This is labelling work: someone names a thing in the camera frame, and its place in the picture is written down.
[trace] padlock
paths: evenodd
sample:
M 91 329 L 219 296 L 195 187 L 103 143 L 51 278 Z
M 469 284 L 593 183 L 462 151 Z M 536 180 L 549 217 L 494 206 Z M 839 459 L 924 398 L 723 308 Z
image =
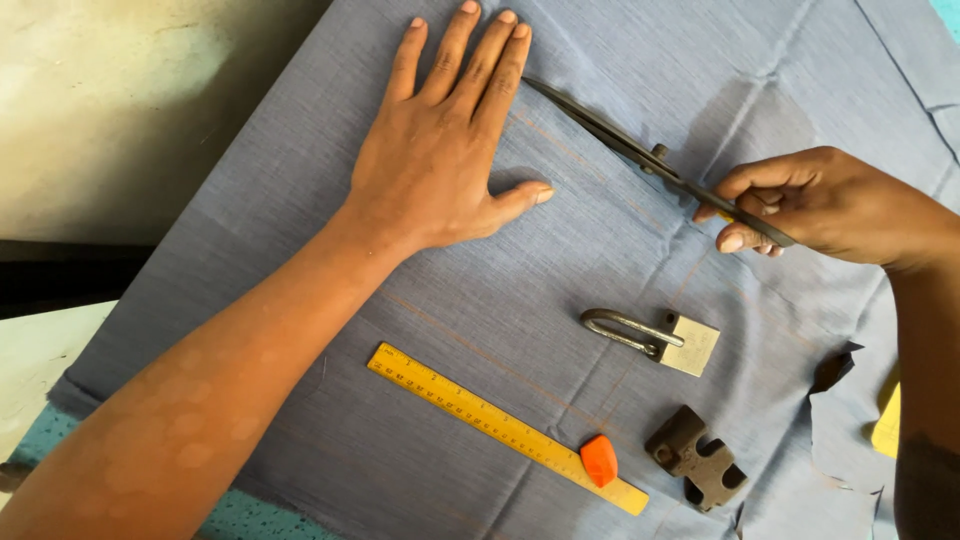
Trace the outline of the padlock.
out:
M 644 343 L 636 338 L 597 321 L 612 321 L 642 331 L 654 338 L 653 343 Z M 720 331 L 698 323 L 680 313 L 667 310 L 658 329 L 645 325 L 632 317 L 612 309 L 588 309 L 580 315 L 580 322 L 588 329 L 608 338 L 629 345 L 649 356 L 650 359 L 690 375 L 700 377 L 704 373 L 710 353 L 720 338 Z

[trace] yellow ruler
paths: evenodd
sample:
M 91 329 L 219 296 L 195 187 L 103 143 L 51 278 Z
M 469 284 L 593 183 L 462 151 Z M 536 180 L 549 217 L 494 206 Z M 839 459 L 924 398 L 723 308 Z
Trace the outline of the yellow ruler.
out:
M 635 516 L 650 500 L 646 493 L 621 479 L 614 479 L 603 488 L 597 487 L 584 469 L 579 454 L 410 358 L 389 343 L 380 344 L 367 367 Z

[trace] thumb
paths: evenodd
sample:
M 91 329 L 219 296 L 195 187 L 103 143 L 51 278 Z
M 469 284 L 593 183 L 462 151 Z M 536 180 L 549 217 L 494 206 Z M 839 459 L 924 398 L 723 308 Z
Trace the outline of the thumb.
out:
M 524 182 L 493 198 L 493 214 L 497 227 L 509 223 L 534 205 L 545 203 L 557 190 L 546 182 Z
M 785 211 L 764 215 L 761 219 L 779 229 L 798 243 L 803 244 L 809 236 L 809 217 L 803 211 Z M 777 242 L 759 233 L 745 223 L 733 222 L 717 235 L 716 246 L 720 253 L 733 253 L 758 246 L 776 246 Z

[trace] tailor scissors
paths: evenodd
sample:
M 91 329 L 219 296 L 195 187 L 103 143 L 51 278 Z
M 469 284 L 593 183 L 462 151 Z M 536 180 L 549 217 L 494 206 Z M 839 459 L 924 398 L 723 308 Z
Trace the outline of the tailor scissors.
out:
M 719 209 L 721 212 L 726 213 L 730 219 L 744 223 L 754 231 L 766 235 L 781 247 L 785 248 L 797 243 L 793 238 L 784 234 L 776 227 L 736 207 L 731 204 L 730 201 L 718 197 L 715 193 L 699 184 L 680 178 L 680 175 L 663 161 L 662 158 L 666 155 L 667 149 L 662 144 L 654 146 L 652 151 L 647 150 L 640 143 L 627 136 L 627 134 L 618 130 L 610 122 L 587 110 L 573 101 L 569 96 L 533 79 L 524 77 L 523 81 L 555 103 L 567 116 L 573 118 L 593 136 L 600 139 L 608 148 L 639 165 L 643 172 L 661 177 L 668 183 L 689 193 L 694 199 L 701 203 L 707 203 Z

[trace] blue fabric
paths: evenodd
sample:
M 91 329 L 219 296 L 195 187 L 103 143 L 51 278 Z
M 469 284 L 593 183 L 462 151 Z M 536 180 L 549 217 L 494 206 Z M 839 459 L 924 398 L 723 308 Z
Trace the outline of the blue fabric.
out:
M 899 8 L 511 4 L 535 29 L 528 75 L 648 145 L 665 143 L 690 179 L 711 184 L 742 161 L 832 144 L 927 193 L 955 184 L 960 89 L 929 75 L 960 64 L 928 58 L 891 19 Z M 936 12 L 924 0 L 902 4 L 916 19 L 909 28 L 932 35 L 924 42 L 940 54 Z M 484 5 L 487 16 L 499 8 Z M 322 227 L 346 197 L 403 27 L 415 15 L 430 21 L 429 56 L 454 9 L 336 2 L 54 403 L 88 413 Z M 889 340 L 859 333 L 864 317 L 894 316 L 874 301 L 881 273 L 805 248 L 774 260 L 717 254 L 719 220 L 691 225 L 686 197 L 522 87 L 491 187 L 529 178 L 553 183 L 554 199 L 493 238 L 404 263 L 324 352 L 325 377 L 320 365 L 307 373 L 236 485 L 358 538 L 709 539 L 734 538 L 737 525 L 747 538 L 866 537 L 877 495 L 818 481 L 806 392 L 814 366 L 855 334 L 889 367 Z M 696 379 L 584 330 L 577 314 L 588 307 L 649 321 L 671 307 L 722 334 Z M 381 340 L 568 447 L 604 432 L 620 476 L 651 495 L 647 509 L 629 516 L 374 375 L 365 363 Z M 682 484 L 642 450 L 680 404 L 751 478 L 709 514 L 684 503 Z

